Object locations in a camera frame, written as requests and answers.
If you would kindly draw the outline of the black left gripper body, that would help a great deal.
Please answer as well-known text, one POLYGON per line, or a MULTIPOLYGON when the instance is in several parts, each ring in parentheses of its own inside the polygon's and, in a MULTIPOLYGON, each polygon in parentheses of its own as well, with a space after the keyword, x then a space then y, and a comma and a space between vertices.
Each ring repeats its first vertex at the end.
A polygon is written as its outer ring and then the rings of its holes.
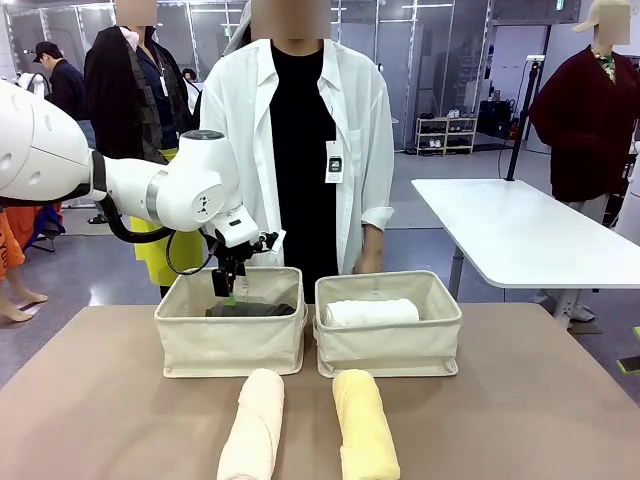
POLYGON ((218 261, 217 269, 226 277, 245 276, 246 262, 260 252, 260 242, 244 242, 234 247, 218 242, 214 250, 214 256, 218 261))

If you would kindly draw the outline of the person's left hand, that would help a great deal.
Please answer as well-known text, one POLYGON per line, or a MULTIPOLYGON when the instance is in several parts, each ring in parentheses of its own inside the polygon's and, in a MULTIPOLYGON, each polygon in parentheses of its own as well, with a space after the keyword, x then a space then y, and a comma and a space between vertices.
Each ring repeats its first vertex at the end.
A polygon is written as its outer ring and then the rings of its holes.
POLYGON ((364 250, 359 256, 355 267, 355 274, 374 274, 383 271, 381 250, 364 250))

